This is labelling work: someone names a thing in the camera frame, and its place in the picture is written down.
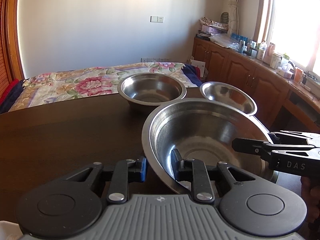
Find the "right hand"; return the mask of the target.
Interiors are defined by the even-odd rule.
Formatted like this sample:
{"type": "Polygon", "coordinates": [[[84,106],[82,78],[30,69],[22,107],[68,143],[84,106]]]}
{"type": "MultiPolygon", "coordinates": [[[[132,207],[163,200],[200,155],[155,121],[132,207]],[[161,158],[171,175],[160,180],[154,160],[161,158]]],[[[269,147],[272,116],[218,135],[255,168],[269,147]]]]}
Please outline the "right hand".
{"type": "Polygon", "coordinates": [[[301,177],[301,197],[307,205],[307,221],[313,223],[319,217],[319,180],[301,177]]]}

